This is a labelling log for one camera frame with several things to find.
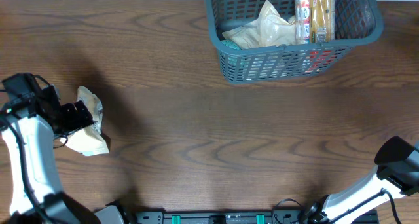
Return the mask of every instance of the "wood grain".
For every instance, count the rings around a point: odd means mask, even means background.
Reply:
[[[231,85],[202,0],[0,0],[0,77],[30,71],[63,102],[80,85],[101,98],[111,153],[55,150],[66,192],[91,210],[121,197],[169,211],[309,204],[366,174],[388,138],[419,140],[418,6],[379,3],[381,39],[323,75]],[[0,172],[4,220],[3,142]],[[419,221],[418,201],[396,200],[403,223]]]

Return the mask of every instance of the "green connector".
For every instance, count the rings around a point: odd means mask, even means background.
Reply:
[[[181,224],[181,216],[172,216],[172,224]]]
[[[264,215],[256,215],[256,224],[264,224]]]

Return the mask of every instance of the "food item in basket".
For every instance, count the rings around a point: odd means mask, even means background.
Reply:
[[[241,49],[295,45],[295,18],[283,19],[275,7],[265,1],[258,19],[223,32],[226,40],[234,41]]]
[[[310,0],[295,0],[295,19],[297,43],[310,43]]]
[[[234,42],[231,40],[222,40],[221,43],[223,43],[224,45],[234,49],[234,50],[241,50],[241,48]]]
[[[299,44],[335,39],[335,0],[295,0],[295,13]]]
[[[322,43],[335,39],[335,0],[312,0],[311,42]]]

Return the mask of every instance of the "crumpled paper bag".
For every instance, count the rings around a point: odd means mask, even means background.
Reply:
[[[226,40],[234,41],[241,49],[249,49],[295,45],[297,44],[295,32],[295,16],[290,17],[288,21],[281,18],[275,7],[266,0],[258,19],[223,32],[223,37]]]
[[[80,86],[77,89],[77,101],[79,100],[83,101],[92,114],[94,124],[68,136],[66,146],[74,151],[82,153],[84,156],[109,153],[106,141],[100,135],[103,118],[103,106],[101,101],[84,86]],[[60,141],[65,143],[66,139],[61,138]]]

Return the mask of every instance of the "black cable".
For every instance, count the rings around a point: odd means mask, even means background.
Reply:
[[[45,84],[47,84],[48,86],[50,86],[51,84],[45,80],[43,77],[41,77],[40,75],[34,75],[35,78],[38,78],[39,80],[41,80],[42,82],[44,82]]]
[[[67,135],[62,135],[61,137],[65,138],[65,142],[64,142],[64,144],[59,145],[59,146],[57,146],[57,147],[54,147],[54,149],[58,149],[58,148],[61,148],[61,147],[64,147],[65,145],[67,145],[67,142],[68,142],[68,136],[67,136]]]
[[[299,204],[296,200],[293,200],[292,198],[285,198],[285,199],[283,199],[283,200],[281,200],[279,203],[277,203],[277,205],[275,205],[275,207],[272,209],[272,217],[274,217],[275,218],[275,220],[279,223],[279,224],[283,224],[282,222],[280,222],[280,220],[278,220],[278,218],[276,217],[276,214],[274,214],[274,211],[276,210],[276,208],[279,206],[279,205],[281,205],[281,204],[283,204],[284,202],[294,202],[294,203],[296,203],[296,204],[298,204],[301,208],[302,208],[302,205],[301,204]],[[293,222],[290,222],[290,224],[294,224],[294,223],[298,223],[299,221],[297,220],[297,221],[293,221]]]
[[[380,196],[383,196],[383,195],[388,195],[388,197],[390,198],[390,204],[392,205],[392,211],[393,211],[393,216],[394,216],[395,222],[396,222],[397,224],[401,224],[401,222],[400,222],[400,220],[399,220],[399,217],[397,216],[397,211],[396,211],[396,209],[395,209],[395,204],[394,204],[394,199],[393,199],[393,197],[392,197],[392,194],[390,194],[390,192],[388,192],[388,191],[387,191],[387,190],[385,190],[385,189],[381,189],[381,191],[380,191],[380,192],[378,192],[377,194],[375,194],[375,195],[373,195],[373,196],[369,197],[368,199],[366,199],[366,200],[364,200],[363,202],[359,203],[357,206],[355,206],[355,207],[353,207],[353,208],[349,209],[349,210],[348,210],[348,211],[346,211],[344,214],[341,214],[341,215],[339,215],[338,217],[334,218],[333,220],[331,220],[330,222],[328,222],[328,224],[333,224],[333,223],[336,223],[338,220],[342,219],[342,218],[343,218],[343,217],[345,217],[346,215],[351,214],[352,212],[354,212],[354,211],[358,210],[360,207],[362,207],[362,206],[364,206],[364,205],[368,204],[368,203],[369,203],[369,202],[371,202],[372,200],[374,200],[374,199],[376,199],[376,198],[378,198],[378,197],[380,197]]]
[[[25,152],[24,152],[24,145],[22,142],[22,139],[20,138],[18,132],[14,127],[8,122],[8,120],[4,117],[0,117],[0,121],[3,121],[3,123],[10,128],[10,131],[14,134],[14,137],[16,138],[16,143],[18,144],[19,149],[19,157],[20,157],[20,172],[22,173],[22,183],[24,185],[24,192],[31,202],[33,208],[35,211],[41,216],[42,219],[45,221],[49,221],[51,223],[55,223],[51,218],[47,216],[47,214],[38,206],[37,201],[34,197],[33,191],[30,188],[30,184],[27,177],[26,172],[26,160],[25,160]]]
[[[392,197],[392,194],[390,194],[390,192],[388,192],[386,190],[383,190],[382,192],[384,192],[385,194],[387,194],[388,195],[388,198],[390,198],[390,204],[392,205],[392,212],[393,212],[393,216],[394,216],[395,222],[397,224],[401,224],[401,221],[399,219],[399,216],[397,215],[397,210],[395,209],[395,203],[394,203],[394,199]]]

